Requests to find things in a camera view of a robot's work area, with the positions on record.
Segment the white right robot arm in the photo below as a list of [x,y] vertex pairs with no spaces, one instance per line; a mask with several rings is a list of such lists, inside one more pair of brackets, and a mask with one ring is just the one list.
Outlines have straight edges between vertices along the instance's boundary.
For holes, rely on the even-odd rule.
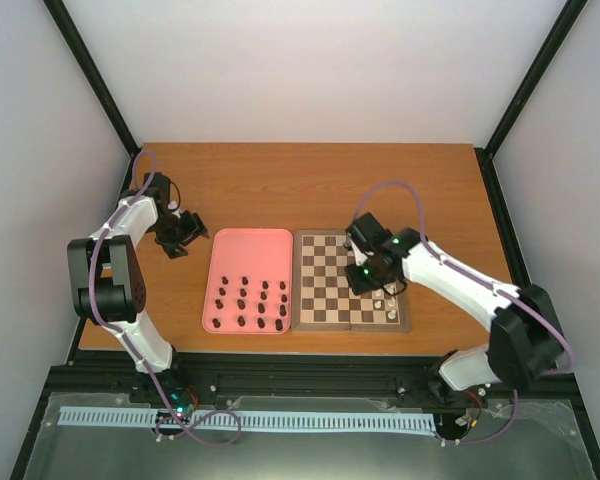
[[550,295],[535,284],[499,282],[414,229],[392,233],[370,213],[346,229],[345,247],[354,255],[345,268],[354,294],[419,284],[468,313],[488,333],[487,344],[450,352],[422,379],[422,388],[439,403],[447,403],[454,392],[492,383],[525,391],[539,378],[558,373],[561,356],[573,356]]

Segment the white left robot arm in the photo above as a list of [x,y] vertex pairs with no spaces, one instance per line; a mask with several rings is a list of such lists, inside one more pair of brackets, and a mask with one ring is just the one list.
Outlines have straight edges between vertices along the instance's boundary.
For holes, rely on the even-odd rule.
[[136,247],[147,233],[170,259],[208,230],[200,216],[171,199],[175,184],[157,172],[121,195],[103,226],[68,244],[74,310],[112,334],[131,356],[136,370],[156,374],[152,388],[166,402],[181,400],[188,378],[173,368],[175,348],[158,333],[146,310],[147,292]]

